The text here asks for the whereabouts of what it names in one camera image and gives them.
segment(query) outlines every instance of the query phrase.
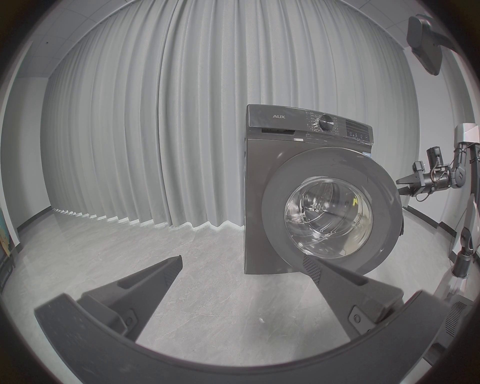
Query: curtain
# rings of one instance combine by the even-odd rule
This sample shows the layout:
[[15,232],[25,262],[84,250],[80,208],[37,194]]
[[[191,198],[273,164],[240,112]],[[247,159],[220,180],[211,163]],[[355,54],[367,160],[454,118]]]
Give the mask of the curtain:
[[42,166],[60,210],[243,225],[247,104],[373,127],[397,179],[419,150],[401,46],[335,0],[142,0],[98,24],[48,81]]

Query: ceiling panel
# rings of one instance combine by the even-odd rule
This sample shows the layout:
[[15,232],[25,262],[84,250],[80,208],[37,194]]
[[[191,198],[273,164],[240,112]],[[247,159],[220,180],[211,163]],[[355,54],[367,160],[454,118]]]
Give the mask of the ceiling panel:
[[358,9],[368,3],[368,0],[344,0],[344,2]]
[[365,4],[363,7],[360,8],[360,10],[385,29],[395,24],[392,20],[390,20],[387,16],[385,16],[381,11],[379,11],[370,3]]
[[370,0],[373,5],[395,24],[408,19],[412,10],[402,0]]
[[408,31],[408,20],[402,21],[401,23],[397,24],[397,27],[400,28],[400,30],[404,33],[407,34]]
[[387,28],[387,32],[391,34],[402,45],[403,48],[408,47],[407,35],[404,34],[396,25]]
[[38,46],[37,50],[34,52],[34,56],[43,56],[43,57],[54,57],[58,52],[62,44],[65,42],[65,39],[56,36],[43,36],[43,39]]
[[57,67],[58,63],[60,62],[59,59],[52,59],[50,60],[50,62],[48,63],[47,67],[45,68],[45,70],[43,71],[43,76],[45,77],[49,77],[53,70]]
[[67,52],[70,50],[70,48],[73,47],[75,43],[73,41],[70,41],[70,40],[66,40],[62,46],[60,47],[60,49],[57,51],[57,53],[55,54],[54,58],[56,59],[63,59],[63,57],[67,54]]
[[85,35],[90,29],[96,25],[96,22],[90,19],[86,19],[82,25],[80,25],[75,31],[69,36],[69,40],[78,41]]
[[104,17],[108,16],[112,12],[116,11],[122,5],[125,5],[125,0],[110,0],[106,3],[102,8],[100,8],[97,12],[90,16],[90,19],[96,21],[97,23],[100,22]]
[[44,37],[44,35],[32,35],[28,38],[28,41],[32,41],[32,45],[27,52],[27,57],[31,57],[35,54],[38,46],[40,45]]
[[48,30],[48,34],[67,39],[86,19],[77,12],[65,9]]
[[73,0],[68,9],[75,11],[83,16],[90,17],[109,0]]
[[33,56],[26,70],[27,75],[33,77],[43,77],[43,72],[51,60],[52,58],[50,57]]
[[68,6],[73,2],[73,0],[61,0],[58,2],[58,7],[68,8]]
[[415,0],[399,0],[403,1],[408,7],[413,11],[412,16],[415,16],[417,13],[429,15],[425,8],[423,8],[417,1]]
[[48,30],[52,27],[53,23],[58,19],[58,17],[62,14],[63,8],[57,7],[54,8],[40,23],[40,25],[34,31],[36,35],[46,35]]

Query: gray floor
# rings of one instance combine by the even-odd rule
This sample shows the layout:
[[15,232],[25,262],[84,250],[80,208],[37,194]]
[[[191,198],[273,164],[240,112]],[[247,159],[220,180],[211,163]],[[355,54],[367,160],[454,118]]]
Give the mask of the gray floor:
[[[404,299],[433,293],[450,266],[451,238],[408,212],[405,234],[368,276],[401,287]],[[243,274],[243,230],[141,227],[49,213],[21,234],[23,251],[3,298],[25,339],[64,382],[78,380],[43,336],[33,309],[66,292],[82,292],[181,254],[184,268],[138,343],[182,359],[223,365],[263,365],[311,356],[348,342],[315,285],[300,273]],[[467,296],[476,298],[475,267]],[[428,365],[421,362],[405,383]]]

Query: vent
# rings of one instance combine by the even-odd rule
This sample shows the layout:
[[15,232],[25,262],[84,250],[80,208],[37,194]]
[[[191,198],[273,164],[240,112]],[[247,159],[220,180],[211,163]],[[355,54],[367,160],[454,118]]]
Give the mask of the vent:
[[353,137],[367,142],[370,141],[370,132],[366,125],[349,119],[345,119],[345,124],[347,126],[348,137]]
[[445,331],[451,336],[455,337],[456,326],[458,324],[458,320],[460,320],[460,316],[462,315],[463,310],[467,306],[457,301],[455,304],[452,305],[450,308],[450,312],[445,320]]
[[320,282],[320,275],[322,270],[319,266],[312,260],[310,256],[305,255],[303,257],[303,268],[307,271],[307,275],[313,280],[316,286]]

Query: washing machine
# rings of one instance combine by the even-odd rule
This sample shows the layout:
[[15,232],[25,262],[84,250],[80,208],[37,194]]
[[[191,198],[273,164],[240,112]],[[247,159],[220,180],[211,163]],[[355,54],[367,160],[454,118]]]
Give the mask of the washing machine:
[[247,106],[246,274],[304,272],[305,254],[361,274],[385,260],[402,204],[372,145],[371,126],[341,116]]

